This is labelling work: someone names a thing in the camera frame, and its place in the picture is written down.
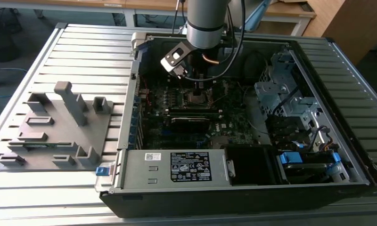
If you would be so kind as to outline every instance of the gray cylinder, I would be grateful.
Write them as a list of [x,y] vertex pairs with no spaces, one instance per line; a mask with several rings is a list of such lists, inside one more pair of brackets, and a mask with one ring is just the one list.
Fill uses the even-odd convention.
[[222,40],[227,6],[231,0],[188,0],[188,41],[203,49]]

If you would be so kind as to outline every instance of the wooden desk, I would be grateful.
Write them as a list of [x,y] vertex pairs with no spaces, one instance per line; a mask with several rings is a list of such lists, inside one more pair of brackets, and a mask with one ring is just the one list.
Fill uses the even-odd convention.
[[[127,26],[136,27],[138,14],[174,16],[176,0],[0,0],[0,7],[123,13]],[[295,23],[291,35],[302,36],[315,17],[316,13],[304,11],[298,3],[278,2],[270,6],[263,21]]]

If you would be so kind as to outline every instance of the table leg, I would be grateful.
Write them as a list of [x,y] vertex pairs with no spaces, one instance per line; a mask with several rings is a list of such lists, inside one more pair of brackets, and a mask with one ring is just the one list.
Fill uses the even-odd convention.
[[134,8],[123,9],[124,16],[126,16],[126,24],[128,27],[136,27],[136,12]]
[[311,18],[300,17],[300,21],[298,22],[291,35],[302,36],[310,25],[310,22],[311,22]]
[[44,11],[42,9],[35,9],[34,12],[39,19],[44,18]]

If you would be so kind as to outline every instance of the robotic arm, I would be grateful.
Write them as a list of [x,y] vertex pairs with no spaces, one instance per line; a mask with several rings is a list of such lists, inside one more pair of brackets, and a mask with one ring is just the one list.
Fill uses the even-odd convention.
[[[228,61],[231,58],[226,70],[222,74],[210,76],[210,66],[220,64],[219,61],[211,59],[218,58],[219,48],[223,47],[222,34],[230,2],[231,0],[188,1],[187,40],[178,44],[178,46],[170,51],[170,53],[162,60],[162,65],[164,66],[166,70],[180,79],[186,78],[191,81],[204,82],[215,80],[224,76],[239,54],[244,39],[244,30],[252,30],[252,28],[255,28],[260,23],[271,0],[263,0],[262,4],[260,1],[256,2],[255,0],[238,1],[238,3],[240,2],[242,5],[240,41],[236,46],[235,54],[231,54],[224,60]],[[248,12],[248,19],[246,19],[246,4],[258,5],[254,12]],[[232,18],[230,19],[230,24],[231,32],[234,32]],[[232,35],[231,42],[235,43],[235,35]]]

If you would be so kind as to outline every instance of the copper pipe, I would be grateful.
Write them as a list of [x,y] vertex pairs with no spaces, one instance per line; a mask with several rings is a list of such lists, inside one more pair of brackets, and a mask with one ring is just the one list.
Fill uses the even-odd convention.
[[215,65],[220,64],[220,62],[218,60],[211,60],[204,54],[203,54],[203,59],[211,64],[215,64]]

